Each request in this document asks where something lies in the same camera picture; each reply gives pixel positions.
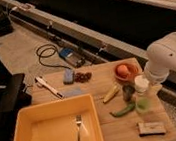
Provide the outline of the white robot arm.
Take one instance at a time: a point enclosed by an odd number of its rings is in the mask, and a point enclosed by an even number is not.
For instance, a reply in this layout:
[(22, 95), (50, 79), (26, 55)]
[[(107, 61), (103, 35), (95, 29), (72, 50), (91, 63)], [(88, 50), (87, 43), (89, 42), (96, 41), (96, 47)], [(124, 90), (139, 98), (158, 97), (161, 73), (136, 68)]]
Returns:
[(165, 82), (170, 71), (176, 72), (176, 32), (151, 43), (146, 51), (144, 75), (152, 84)]

